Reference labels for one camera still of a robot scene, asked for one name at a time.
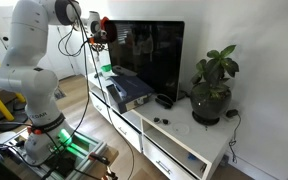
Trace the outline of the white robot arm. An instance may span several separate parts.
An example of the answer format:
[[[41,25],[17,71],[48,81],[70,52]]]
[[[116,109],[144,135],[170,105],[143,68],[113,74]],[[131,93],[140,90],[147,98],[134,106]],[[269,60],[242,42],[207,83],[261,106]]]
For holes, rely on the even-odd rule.
[[[59,110],[54,92],[56,74],[38,66],[46,54],[51,25],[71,25],[81,16],[76,0],[19,0],[12,13],[10,43],[0,65],[0,88],[22,94],[32,121],[24,144],[25,160],[38,165],[51,156],[50,145],[60,131],[73,129]]]

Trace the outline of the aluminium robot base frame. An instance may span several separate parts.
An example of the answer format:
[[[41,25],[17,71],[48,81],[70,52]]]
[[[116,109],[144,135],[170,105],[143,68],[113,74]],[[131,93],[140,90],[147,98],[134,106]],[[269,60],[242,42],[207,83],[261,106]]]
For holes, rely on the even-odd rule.
[[[51,155],[43,162],[37,163],[29,160],[21,142],[28,139],[24,132],[18,133],[13,139],[6,142],[11,152],[41,178],[46,180],[79,180],[95,162],[98,156],[106,151],[106,144],[97,139],[87,137],[76,132],[72,137],[62,132],[57,140],[59,145],[48,145]]]

